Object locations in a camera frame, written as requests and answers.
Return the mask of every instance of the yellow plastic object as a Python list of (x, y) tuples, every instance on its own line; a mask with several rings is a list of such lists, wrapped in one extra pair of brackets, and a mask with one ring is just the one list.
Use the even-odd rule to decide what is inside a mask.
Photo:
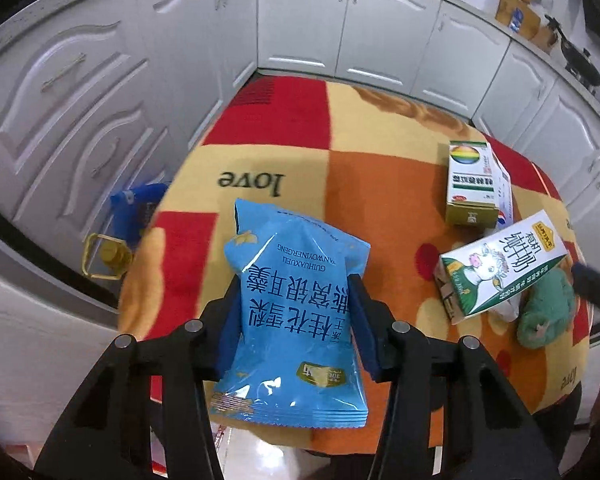
[[(100, 238), (103, 242), (100, 245), (98, 254), (103, 263), (113, 271), (113, 274), (92, 274), (87, 270), (89, 256), (95, 241)], [(91, 233), (84, 241), (84, 250), (82, 251), (82, 273), (87, 278), (97, 280), (121, 280), (129, 265), (133, 260), (133, 253), (124, 240), (113, 238), (99, 233)]]

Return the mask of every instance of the table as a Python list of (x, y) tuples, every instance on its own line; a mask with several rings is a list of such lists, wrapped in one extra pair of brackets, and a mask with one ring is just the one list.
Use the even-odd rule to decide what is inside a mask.
[[(169, 333), (224, 295), (232, 271), (222, 247), (235, 235), (234, 201), (271, 202), (314, 216), (371, 244), (364, 283), (397, 319), (426, 335), (474, 335), (489, 350), (531, 412), (569, 394), (589, 348), (587, 303), (551, 345), (529, 350), (516, 324), (486, 313), (452, 326), (432, 268), (438, 254), (480, 237), (444, 223), (450, 139), (483, 140), (451, 115), (382, 92), (295, 77), (265, 76), (243, 88), (180, 168), (160, 203), (123, 283), (121, 332), (137, 339)], [(540, 168), (490, 139), (510, 173), (515, 219), (545, 209), (569, 256), (582, 260), (568, 213)], [(373, 453), (388, 384), (364, 374), (364, 428), (308, 430), (224, 420), (283, 446), (328, 454)], [(152, 398), (161, 400), (159, 378)], [(442, 410), (430, 444), (442, 443)]]

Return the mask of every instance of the green cloth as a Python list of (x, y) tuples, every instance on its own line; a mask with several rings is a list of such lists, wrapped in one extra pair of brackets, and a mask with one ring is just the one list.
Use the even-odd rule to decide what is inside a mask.
[(462, 266), (460, 269), (454, 270), (451, 273), (451, 282), (458, 293), (462, 312), (467, 316), (478, 301), (478, 285), (474, 285), (464, 275), (465, 268), (465, 266)]
[(536, 349), (567, 330), (576, 313), (576, 298), (567, 275), (558, 267), (530, 290), (531, 297), (518, 323), (518, 341), (526, 348)]

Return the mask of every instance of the silver bolt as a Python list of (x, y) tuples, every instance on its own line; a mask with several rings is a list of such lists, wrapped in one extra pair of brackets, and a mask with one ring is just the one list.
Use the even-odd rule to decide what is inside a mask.
[(391, 323), (391, 328), (394, 329), (394, 332), (398, 334), (406, 334), (409, 330), (411, 330), (411, 325), (406, 321), (394, 321)]
[(184, 324), (184, 330), (187, 332), (199, 332), (202, 330), (202, 321), (199, 319), (191, 319)]
[(468, 335), (462, 338), (462, 344), (471, 350), (475, 350), (476, 348), (480, 348), (480, 341), (477, 337), (472, 335)]
[(131, 344), (132, 341), (133, 341), (133, 338), (129, 334), (123, 334), (123, 335), (119, 335), (115, 339), (114, 344), (118, 348), (126, 348)]

